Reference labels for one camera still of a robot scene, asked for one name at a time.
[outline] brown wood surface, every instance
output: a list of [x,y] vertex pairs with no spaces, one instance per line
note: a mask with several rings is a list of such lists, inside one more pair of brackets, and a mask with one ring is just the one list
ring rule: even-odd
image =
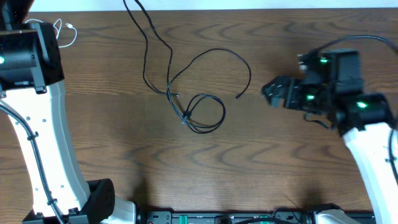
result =
[[[150,40],[149,80],[165,89],[169,51]],[[78,30],[61,49],[67,115],[80,168],[87,180],[111,178],[116,194],[139,205],[174,210],[272,210],[333,202],[371,210],[358,168],[336,132],[303,121],[300,111],[271,108],[259,90],[277,75],[300,77],[297,54],[348,34],[375,34],[398,42],[397,9],[306,9],[150,12],[159,34],[174,48],[176,74],[199,53],[229,48],[252,68],[248,79],[232,55],[207,55],[174,85],[185,107],[197,93],[226,105],[220,129],[199,135],[181,124],[164,96],[142,81],[144,39],[126,12],[31,13],[62,18]],[[73,31],[64,28],[60,43]],[[383,44],[340,44],[362,51],[369,91],[398,105],[398,59]],[[207,101],[193,118],[210,123],[220,108]],[[0,115],[0,217],[19,222],[32,207],[24,159],[8,118]]]

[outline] wooden table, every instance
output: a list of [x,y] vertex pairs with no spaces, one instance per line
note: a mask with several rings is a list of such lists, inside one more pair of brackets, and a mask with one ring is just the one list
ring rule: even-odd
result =
[[[141,12],[134,12],[150,40],[147,74],[165,89],[169,51],[156,41]],[[297,54],[348,34],[375,34],[398,42],[397,9],[160,11],[150,12],[159,34],[174,48],[176,74],[199,53],[224,47],[197,61],[174,84],[180,102],[198,93],[220,97],[226,119],[211,134],[181,124],[166,97],[142,81],[144,39],[126,12],[32,13],[62,18],[78,30],[62,49],[67,115],[80,168],[87,180],[111,178],[116,194],[138,205],[174,210],[273,210],[333,202],[345,210],[371,210],[358,168],[336,132],[303,121],[300,111],[271,108],[259,93],[278,75],[302,77]],[[61,44],[74,33],[64,28]],[[397,57],[383,44],[356,40],[336,47],[361,50],[370,91],[398,105]],[[217,121],[210,100],[193,118]],[[0,217],[20,222],[32,208],[32,190],[8,118],[0,118]]]

